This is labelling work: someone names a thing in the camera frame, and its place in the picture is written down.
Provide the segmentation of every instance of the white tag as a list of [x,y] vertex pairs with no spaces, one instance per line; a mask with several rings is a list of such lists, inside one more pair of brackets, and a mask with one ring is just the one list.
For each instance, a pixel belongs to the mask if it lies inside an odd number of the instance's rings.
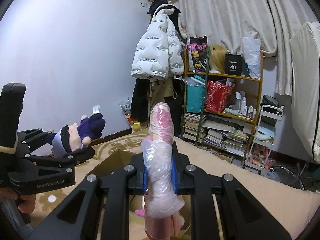
[[100,106],[99,105],[93,107],[93,114],[98,114],[99,111],[100,111]]

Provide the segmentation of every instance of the silver bolt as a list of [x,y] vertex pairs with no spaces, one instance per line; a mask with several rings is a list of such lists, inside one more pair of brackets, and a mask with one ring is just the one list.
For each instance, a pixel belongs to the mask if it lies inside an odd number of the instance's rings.
[[97,176],[94,175],[94,174],[90,174],[90,175],[88,175],[88,177],[87,177],[87,181],[90,181],[90,182],[93,182],[93,181],[95,181],[96,179],[97,179]]
[[124,170],[129,172],[129,171],[133,171],[134,170],[134,167],[132,165],[127,165],[124,167]]
[[233,176],[231,174],[225,174],[225,175],[223,175],[223,179],[225,181],[232,181],[233,180]]
[[186,166],[186,170],[187,171],[195,171],[196,170],[196,166],[189,164]]

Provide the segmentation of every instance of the human hand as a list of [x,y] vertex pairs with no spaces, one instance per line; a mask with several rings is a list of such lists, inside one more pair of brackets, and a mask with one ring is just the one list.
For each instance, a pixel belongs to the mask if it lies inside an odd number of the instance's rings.
[[[6,187],[0,189],[0,201],[4,200],[4,197],[17,200],[18,195],[12,189]],[[31,214],[36,207],[36,195],[20,195],[20,198],[24,200],[23,203],[18,205],[18,209],[22,213]]]

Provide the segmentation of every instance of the red gift bag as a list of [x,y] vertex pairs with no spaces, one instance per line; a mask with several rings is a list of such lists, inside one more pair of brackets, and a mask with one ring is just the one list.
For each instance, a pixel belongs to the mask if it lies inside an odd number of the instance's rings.
[[224,110],[226,108],[227,99],[232,94],[233,87],[228,87],[209,80],[207,90],[205,109],[215,113]]

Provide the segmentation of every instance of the plush toy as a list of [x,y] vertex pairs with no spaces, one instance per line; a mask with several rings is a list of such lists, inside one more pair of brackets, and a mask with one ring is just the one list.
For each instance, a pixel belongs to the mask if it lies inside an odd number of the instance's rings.
[[97,113],[90,117],[83,115],[80,125],[75,122],[66,125],[52,137],[52,154],[54,157],[65,157],[71,152],[88,147],[89,144],[102,136],[106,121],[102,114]]

